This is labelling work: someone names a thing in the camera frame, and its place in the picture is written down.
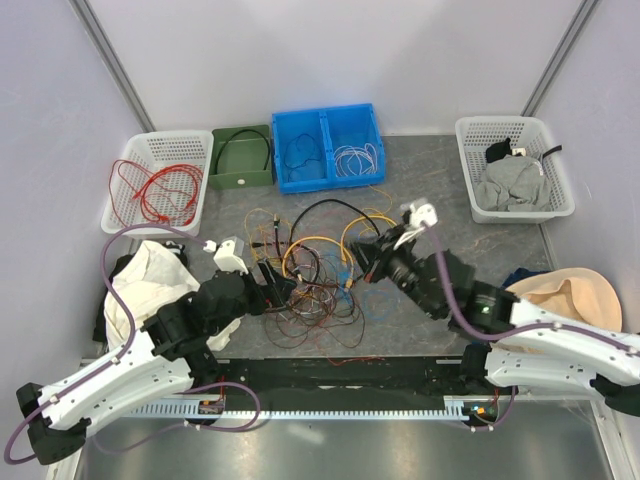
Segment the green plastic box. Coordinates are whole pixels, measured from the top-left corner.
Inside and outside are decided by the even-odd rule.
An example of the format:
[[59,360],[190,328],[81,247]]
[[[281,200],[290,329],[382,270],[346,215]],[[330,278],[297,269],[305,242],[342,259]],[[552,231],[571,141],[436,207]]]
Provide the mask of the green plastic box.
[[214,190],[274,184],[273,148],[266,124],[212,131],[214,144],[208,185]]

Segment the beige bucket hat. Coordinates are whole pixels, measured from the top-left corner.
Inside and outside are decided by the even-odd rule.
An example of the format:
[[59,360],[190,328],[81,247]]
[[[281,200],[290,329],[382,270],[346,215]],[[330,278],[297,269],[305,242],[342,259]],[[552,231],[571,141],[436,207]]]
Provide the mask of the beige bucket hat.
[[622,331],[622,308],[611,283],[587,268],[566,268],[510,281],[505,289],[544,310],[610,332]]

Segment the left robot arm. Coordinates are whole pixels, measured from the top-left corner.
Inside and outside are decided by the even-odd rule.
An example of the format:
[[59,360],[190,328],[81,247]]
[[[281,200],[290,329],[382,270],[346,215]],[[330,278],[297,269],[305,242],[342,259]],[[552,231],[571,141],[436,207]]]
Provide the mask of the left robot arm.
[[296,283],[269,263],[264,278],[217,271],[178,300],[160,307],[133,338],[54,384],[27,383],[16,396],[32,457],[50,465],[81,449],[87,438],[156,399],[194,389],[208,393],[219,366],[208,340],[234,320],[284,306]]

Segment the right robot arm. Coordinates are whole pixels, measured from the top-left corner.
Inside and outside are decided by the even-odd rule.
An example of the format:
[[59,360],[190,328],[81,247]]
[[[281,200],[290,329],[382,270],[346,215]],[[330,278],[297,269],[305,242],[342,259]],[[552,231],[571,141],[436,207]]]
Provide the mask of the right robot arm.
[[351,241],[348,249],[367,283],[390,280],[431,318],[446,318],[478,344],[458,381],[477,394],[499,387],[572,386],[600,395],[618,412],[639,414],[639,337],[563,317],[514,293],[475,278],[438,238],[433,253],[419,258],[403,225],[375,239]]

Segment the white cloth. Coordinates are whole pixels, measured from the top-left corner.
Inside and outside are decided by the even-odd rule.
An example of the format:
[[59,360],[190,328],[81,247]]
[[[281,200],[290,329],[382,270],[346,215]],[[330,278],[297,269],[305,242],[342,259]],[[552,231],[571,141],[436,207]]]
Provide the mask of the white cloth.
[[[178,247],[184,246],[171,241],[161,244],[145,240],[112,280],[115,291],[133,314],[136,329],[161,306],[199,289],[200,283],[176,255]],[[129,338],[129,320],[110,292],[105,296],[103,314],[108,347],[113,350]],[[212,351],[218,352],[227,346],[231,334],[240,327],[241,318],[209,337],[207,345]]]

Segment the blue cloth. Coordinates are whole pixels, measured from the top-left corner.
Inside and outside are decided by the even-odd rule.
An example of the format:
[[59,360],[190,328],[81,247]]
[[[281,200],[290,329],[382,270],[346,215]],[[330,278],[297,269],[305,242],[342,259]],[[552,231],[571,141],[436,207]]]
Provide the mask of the blue cloth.
[[524,280],[524,279],[527,279],[527,278],[530,278],[530,277],[533,277],[533,276],[536,276],[536,275],[538,275],[537,271],[532,271],[532,270],[526,269],[524,267],[519,267],[518,269],[516,269],[513,272],[511,272],[506,277],[506,279],[503,281],[501,287],[503,289],[506,289],[509,286],[511,286],[511,285],[521,281],[521,280]]

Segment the white left perforated basket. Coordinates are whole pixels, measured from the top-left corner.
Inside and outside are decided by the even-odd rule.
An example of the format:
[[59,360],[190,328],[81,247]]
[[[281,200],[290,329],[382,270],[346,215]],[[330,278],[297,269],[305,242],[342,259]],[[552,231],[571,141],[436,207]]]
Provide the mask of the white left perforated basket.
[[111,167],[101,228],[107,234],[140,224],[132,238],[171,238],[154,224],[199,233],[214,139],[206,130],[138,134]]

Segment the black item in basket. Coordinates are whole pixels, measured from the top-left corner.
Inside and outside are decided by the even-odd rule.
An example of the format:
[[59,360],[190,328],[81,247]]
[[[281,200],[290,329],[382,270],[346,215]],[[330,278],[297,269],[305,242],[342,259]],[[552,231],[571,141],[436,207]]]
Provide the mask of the black item in basket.
[[511,139],[506,139],[491,144],[485,151],[485,159],[487,164],[491,164],[498,160],[504,159],[512,154]]

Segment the blue plastic divided bin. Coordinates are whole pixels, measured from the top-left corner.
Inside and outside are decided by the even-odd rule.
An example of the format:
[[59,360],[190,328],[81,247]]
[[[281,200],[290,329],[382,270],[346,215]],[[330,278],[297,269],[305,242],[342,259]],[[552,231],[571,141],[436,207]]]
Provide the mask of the blue plastic divided bin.
[[372,104],[272,115],[274,166],[283,194],[380,184],[386,154]]

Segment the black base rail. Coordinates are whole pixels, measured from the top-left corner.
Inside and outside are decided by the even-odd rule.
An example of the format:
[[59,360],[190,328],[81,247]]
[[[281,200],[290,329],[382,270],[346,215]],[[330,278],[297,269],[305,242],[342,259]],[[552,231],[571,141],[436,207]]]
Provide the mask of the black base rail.
[[479,366],[460,356],[276,358],[220,360],[197,375],[195,387],[226,381],[254,391],[276,407],[441,408],[445,396],[493,396],[495,387]]

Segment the grey cloth in basket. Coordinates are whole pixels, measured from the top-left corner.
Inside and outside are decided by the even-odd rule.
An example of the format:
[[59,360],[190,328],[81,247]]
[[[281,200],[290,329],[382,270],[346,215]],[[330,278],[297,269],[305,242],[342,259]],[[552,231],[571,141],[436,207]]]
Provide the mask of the grey cloth in basket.
[[488,164],[474,194],[485,211],[544,212],[551,208],[550,182],[541,162],[528,156],[506,156]]

